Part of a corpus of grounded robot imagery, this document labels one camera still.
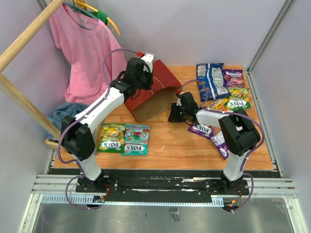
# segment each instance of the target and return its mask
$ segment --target gray floor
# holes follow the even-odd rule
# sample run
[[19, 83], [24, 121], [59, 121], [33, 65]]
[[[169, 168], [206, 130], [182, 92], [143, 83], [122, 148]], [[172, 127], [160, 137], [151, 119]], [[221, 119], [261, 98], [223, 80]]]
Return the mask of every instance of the gray floor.
[[180, 207], [179, 213], [179, 217], [172, 215], [170, 208], [164, 206], [107, 205], [97, 211], [83, 211], [68, 204], [45, 204], [41, 206], [33, 232], [293, 232], [283, 199], [253, 199], [233, 215], [217, 207]]

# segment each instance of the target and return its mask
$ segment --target teal candy bag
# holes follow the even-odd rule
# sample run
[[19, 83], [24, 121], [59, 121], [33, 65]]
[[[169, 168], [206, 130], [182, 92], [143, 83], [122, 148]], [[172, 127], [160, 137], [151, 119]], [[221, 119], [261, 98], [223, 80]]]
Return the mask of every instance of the teal candy bag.
[[124, 153], [121, 155], [147, 155], [148, 154], [148, 125], [125, 125]]

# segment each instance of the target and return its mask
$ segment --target pink t-shirt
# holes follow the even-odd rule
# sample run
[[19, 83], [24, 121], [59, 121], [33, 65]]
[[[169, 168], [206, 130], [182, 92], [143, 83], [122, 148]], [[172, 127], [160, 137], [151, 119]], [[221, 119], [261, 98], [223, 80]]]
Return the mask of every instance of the pink t-shirt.
[[[119, 49], [120, 45], [102, 21], [73, 12], [65, 4], [57, 9], [49, 22], [56, 47], [63, 51], [71, 64], [66, 101], [92, 104], [109, 85], [103, 74], [104, 57]], [[112, 53], [104, 67], [109, 82], [116, 79], [126, 68], [123, 52]]]

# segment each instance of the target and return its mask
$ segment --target robotic arm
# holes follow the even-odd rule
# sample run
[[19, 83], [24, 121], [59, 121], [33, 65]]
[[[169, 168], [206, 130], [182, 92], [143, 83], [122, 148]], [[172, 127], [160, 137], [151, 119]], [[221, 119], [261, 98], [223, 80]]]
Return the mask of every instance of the robotic arm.
[[[225, 143], [229, 149], [229, 161], [221, 174], [225, 191], [236, 189], [243, 179], [246, 155], [260, 141], [260, 135], [254, 124], [241, 116], [225, 115], [222, 112], [210, 112], [199, 108], [190, 92], [177, 91], [178, 101], [172, 104], [169, 121], [197, 122], [221, 128]], [[236, 113], [247, 116], [245, 110]]]
[[66, 116], [63, 119], [62, 133], [76, 119], [84, 117], [69, 129], [62, 141], [62, 146], [78, 161], [85, 177], [89, 180], [95, 181], [102, 172], [93, 154], [95, 143], [92, 134], [103, 119], [133, 97], [137, 90], [151, 90], [153, 59], [154, 55], [150, 53], [145, 54], [142, 58], [131, 58], [127, 63], [126, 70], [121, 72], [117, 79], [110, 84], [110, 92], [106, 99], [108, 90], [83, 112], [75, 117]]

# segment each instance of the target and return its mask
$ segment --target yellow hanger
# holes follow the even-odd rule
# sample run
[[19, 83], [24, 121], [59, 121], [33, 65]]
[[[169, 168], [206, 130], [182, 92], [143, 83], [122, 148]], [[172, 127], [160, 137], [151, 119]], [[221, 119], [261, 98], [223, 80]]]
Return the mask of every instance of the yellow hanger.
[[[80, 4], [82, 6], [86, 6], [86, 7], [88, 7], [89, 9], [91, 9], [91, 10], [93, 10], [95, 12], [98, 12], [98, 10], [96, 8], [94, 8], [94, 7], [90, 6], [90, 5], [87, 5], [86, 3], [79, 2], [79, 1], [74, 1], [74, 2], [76, 4]], [[120, 31], [119, 31], [117, 25], [109, 17], [107, 17], [107, 20], [109, 21], [108, 24], [107, 24], [107, 27], [109, 27], [109, 25], [112, 24], [112, 26], [116, 29], [117, 34], [120, 35]]]

